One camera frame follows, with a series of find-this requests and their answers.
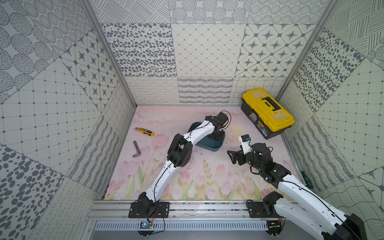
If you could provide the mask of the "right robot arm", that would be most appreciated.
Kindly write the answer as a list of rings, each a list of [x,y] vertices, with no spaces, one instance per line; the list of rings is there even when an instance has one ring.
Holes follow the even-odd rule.
[[[266,144],[241,142],[239,151],[228,151],[233,164],[248,164],[256,175],[280,190],[263,199],[264,213],[284,217],[317,240],[366,240],[363,220],[355,214],[347,215],[321,199],[303,185],[283,165],[273,161]]]

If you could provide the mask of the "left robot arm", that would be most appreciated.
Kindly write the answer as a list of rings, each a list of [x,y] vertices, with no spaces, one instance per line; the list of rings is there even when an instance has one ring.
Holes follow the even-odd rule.
[[[168,149],[165,165],[152,185],[141,193],[136,202],[140,209],[150,216],[160,209],[160,200],[165,187],[175,173],[191,160],[193,146],[205,137],[214,141],[224,140],[225,129],[230,125],[232,116],[228,111],[220,111],[215,116],[206,116],[195,129],[186,134],[176,134]]]

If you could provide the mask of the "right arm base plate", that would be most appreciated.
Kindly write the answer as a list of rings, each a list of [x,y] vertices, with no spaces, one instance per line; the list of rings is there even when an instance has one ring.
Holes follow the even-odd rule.
[[[252,200],[246,201],[246,207],[250,218],[280,218],[275,208],[270,204],[264,202],[254,202]]]

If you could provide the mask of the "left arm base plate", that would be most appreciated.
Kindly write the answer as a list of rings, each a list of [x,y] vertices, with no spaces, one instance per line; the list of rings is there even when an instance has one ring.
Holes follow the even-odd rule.
[[[170,202],[157,202],[151,203],[148,207],[143,209],[138,202],[133,202],[130,207],[129,218],[168,218],[170,210]]]

